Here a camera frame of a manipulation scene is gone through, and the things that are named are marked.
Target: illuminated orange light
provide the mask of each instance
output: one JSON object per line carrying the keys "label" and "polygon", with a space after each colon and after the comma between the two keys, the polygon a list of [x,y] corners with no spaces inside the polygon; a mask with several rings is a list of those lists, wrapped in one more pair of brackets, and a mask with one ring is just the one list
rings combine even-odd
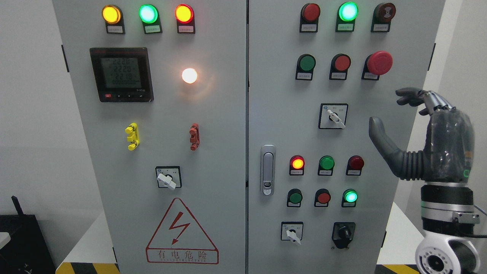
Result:
{"label": "illuminated orange light", "polygon": [[174,11],[174,15],[176,16],[176,20],[178,20],[183,24],[186,24],[191,22],[191,20],[193,20],[194,12],[189,5],[180,4],[179,6],[176,7],[176,10]]}
{"label": "illuminated orange light", "polygon": [[103,7],[101,15],[108,24],[117,24],[122,18],[120,9],[114,5],[106,5],[105,7]]}
{"label": "illuminated orange light", "polygon": [[302,159],[294,159],[292,166],[294,169],[301,169],[304,166],[304,161]]}

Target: white switch handle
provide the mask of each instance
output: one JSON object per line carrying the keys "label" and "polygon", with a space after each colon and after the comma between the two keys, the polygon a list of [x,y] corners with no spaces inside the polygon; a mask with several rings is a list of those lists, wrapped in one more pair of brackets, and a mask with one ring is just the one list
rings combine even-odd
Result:
{"label": "white switch handle", "polygon": [[291,240],[291,242],[301,245],[301,241],[298,238],[298,235],[296,235],[296,232],[286,230],[286,234],[289,240]]}
{"label": "white switch handle", "polygon": [[171,190],[174,190],[176,188],[176,183],[172,181],[171,176],[166,176],[162,173],[159,173],[159,175],[157,176],[157,180],[162,182],[165,186],[167,186]]}
{"label": "white switch handle", "polygon": [[326,112],[328,112],[333,122],[339,124],[341,128],[345,128],[345,124],[341,121],[340,117],[338,117],[336,113],[331,110],[327,110]]}

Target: white indicator light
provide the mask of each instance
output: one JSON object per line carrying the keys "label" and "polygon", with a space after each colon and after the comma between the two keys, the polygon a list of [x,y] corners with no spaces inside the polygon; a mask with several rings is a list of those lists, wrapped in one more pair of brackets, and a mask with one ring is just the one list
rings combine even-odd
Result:
{"label": "white indicator light", "polygon": [[198,73],[193,68],[183,70],[183,74],[181,76],[183,77],[183,81],[188,84],[192,84],[196,82],[196,79],[198,79]]}

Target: lightning bolt symbol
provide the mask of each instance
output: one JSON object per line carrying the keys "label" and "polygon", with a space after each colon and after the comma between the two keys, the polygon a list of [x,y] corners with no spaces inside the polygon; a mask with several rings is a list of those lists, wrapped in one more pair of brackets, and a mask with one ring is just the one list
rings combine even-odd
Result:
{"label": "lightning bolt symbol", "polygon": [[178,226],[174,226],[178,221],[179,219],[181,218],[181,216],[183,216],[183,213],[180,211],[178,213],[178,216],[176,216],[176,218],[174,219],[174,221],[172,222],[171,226],[169,227],[169,230],[171,229],[175,229],[175,228],[180,228],[180,227],[184,227],[183,230],[179,233],[179,235],[175,238],[175,239],[172,239],[172,244],[175,244],[178,242],[178,238],[179,236],[181,236],[181,234],[183,234],[184,230],[186,230],[186,228],[189,226],[190,223],[187,223],[187,224],[182,224],[182,225],[178,225]]}

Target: red warning sign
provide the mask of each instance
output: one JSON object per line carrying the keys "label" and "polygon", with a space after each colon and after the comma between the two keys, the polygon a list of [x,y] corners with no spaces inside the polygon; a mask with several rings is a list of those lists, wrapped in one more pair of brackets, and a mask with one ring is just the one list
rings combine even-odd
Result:
{"label": "red warning sign", "polygon": [[218,264],[219,253],[193,213],[174,198],[146,247],[149,263]]}

